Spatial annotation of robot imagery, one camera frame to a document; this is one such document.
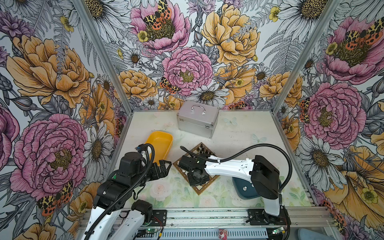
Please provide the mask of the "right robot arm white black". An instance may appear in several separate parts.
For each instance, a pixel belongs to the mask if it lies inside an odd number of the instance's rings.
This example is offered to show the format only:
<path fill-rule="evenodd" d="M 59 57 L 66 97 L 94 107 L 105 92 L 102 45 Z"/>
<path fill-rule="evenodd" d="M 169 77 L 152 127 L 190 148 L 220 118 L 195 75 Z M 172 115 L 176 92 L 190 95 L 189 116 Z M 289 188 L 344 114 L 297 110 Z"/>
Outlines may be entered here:
<path fill-rule="evenodd" d="M 282 223 L 282 187 L 279 170 L 266 158 L 228 160 L 216 156 L 183 156 L 178 167 L 187 172 L 190 186 L 201 186 L 211 176 L 226 176 L 246 181 L 264 201 L 264 209 L 249 215 L 251 225 L 278 225 Z"/>

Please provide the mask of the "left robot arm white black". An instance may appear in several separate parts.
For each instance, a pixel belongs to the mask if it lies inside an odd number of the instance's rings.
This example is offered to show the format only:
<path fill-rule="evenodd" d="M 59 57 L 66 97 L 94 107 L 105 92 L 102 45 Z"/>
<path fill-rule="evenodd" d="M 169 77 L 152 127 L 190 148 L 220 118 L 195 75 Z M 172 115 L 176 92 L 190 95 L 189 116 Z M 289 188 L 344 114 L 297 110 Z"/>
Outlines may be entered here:
<path fill-rule="evenodd" d="M 126 153 L 122 157 L 119 169 L 98 187 L 91 216 L 82 236 L 84 240 L 106 240 L 116 219 L 123 212 L 126 201 L 138 196 L 135 188 L 144 188 L 147 182 L 168 175 L 172 162 L 160 160 L 155 163 L 154 153 L 153 148 L 147 148 L 145 151 Z M 111 238 L 133 240 L 139 236 L 139 227 L 149 225 L 152 220 L 158 221 L 161 227 L 165 226 L 165 223 L 153 216 L 152 204 L 137 200 Z"/>

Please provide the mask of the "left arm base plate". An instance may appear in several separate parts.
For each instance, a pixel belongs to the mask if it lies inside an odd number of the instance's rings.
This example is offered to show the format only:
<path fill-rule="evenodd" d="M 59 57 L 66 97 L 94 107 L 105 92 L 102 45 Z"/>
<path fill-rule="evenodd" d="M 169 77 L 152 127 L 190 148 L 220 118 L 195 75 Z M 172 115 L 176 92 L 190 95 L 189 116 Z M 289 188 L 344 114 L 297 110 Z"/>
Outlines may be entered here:
<path fill-rule="evenodd" d="M 165 227 L 167 222 L 167 210 L 153 210 L 150 227 Z"/>

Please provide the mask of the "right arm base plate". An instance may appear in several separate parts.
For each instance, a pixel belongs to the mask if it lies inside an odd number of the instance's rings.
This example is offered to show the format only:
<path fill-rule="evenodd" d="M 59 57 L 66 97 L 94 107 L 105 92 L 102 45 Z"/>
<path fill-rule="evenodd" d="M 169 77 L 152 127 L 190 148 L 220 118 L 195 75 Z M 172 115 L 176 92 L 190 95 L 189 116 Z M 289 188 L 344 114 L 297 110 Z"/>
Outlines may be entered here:
<path fill-rule="evenodd" d="M 277 217 L 267 214 L 264 209 L 248 209 L 247 213 L 246 222 L 251 226 L 290 226 L 292 223 L 284 206 L 281 207 Z"/>

